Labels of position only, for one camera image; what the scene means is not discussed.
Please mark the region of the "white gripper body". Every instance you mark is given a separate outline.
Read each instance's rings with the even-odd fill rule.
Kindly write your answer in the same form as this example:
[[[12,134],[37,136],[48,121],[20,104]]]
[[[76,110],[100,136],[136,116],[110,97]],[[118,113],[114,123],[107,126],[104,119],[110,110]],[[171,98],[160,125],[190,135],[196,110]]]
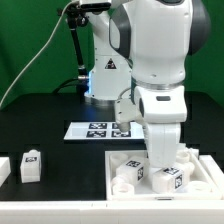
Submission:
[[[131,121],[141,124],[150,165],[171,167],[180,143],[181,124],[187,118],[184,87],[151,90],[137,86],[133,96],[133,100],[118,98],[115,101],[118,128],[128,132]]]

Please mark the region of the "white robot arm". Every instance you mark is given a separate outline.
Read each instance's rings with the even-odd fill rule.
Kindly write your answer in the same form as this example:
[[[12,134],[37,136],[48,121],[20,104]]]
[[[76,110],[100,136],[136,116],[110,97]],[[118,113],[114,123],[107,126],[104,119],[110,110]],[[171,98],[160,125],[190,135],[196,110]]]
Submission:
[[[122,132],[143,126],[150,165],[167,168],[176,160],[181,124],[186,121],[185,58],[208,39],[210,18],[202,0],[81,0],[80,8],[109,20],[111,47],[132,62],[131,97],[115,101]]]

